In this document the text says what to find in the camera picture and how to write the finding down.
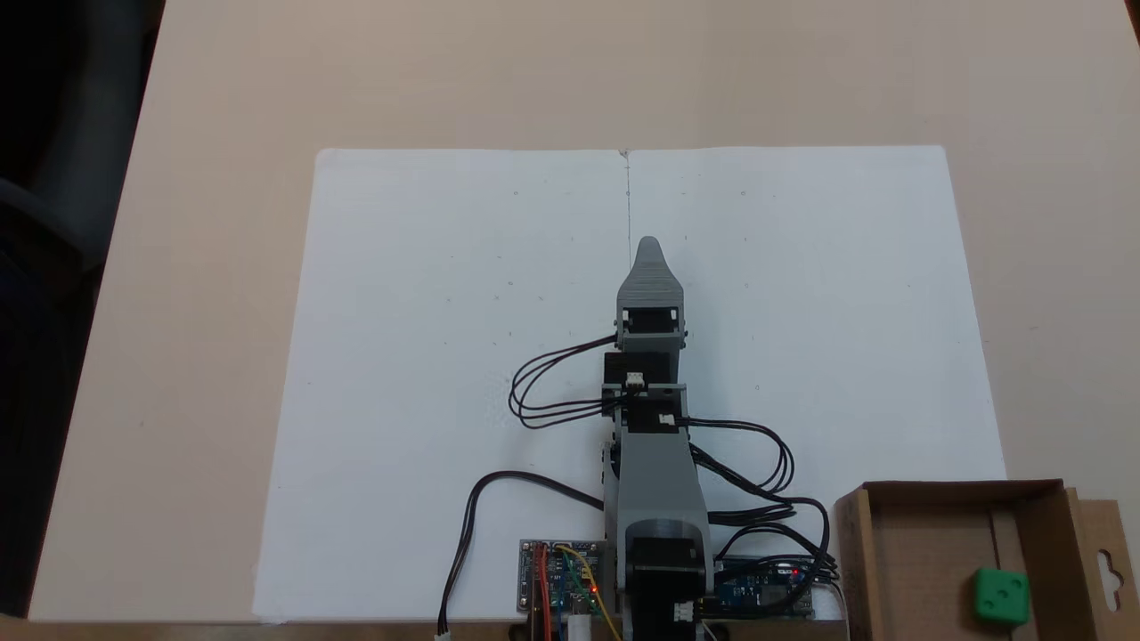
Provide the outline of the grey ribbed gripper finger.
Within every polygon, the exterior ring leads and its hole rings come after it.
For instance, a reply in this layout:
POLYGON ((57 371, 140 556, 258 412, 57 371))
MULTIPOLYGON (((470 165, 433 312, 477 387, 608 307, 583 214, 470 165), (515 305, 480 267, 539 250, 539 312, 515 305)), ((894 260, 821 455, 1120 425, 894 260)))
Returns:
POLYGON ((626 307, 679 307, 685 328, 684 289, 669 268, 659 240, 644 236, 622 285, 616 292, 616 344, 619 346, 619 313, 626 307))

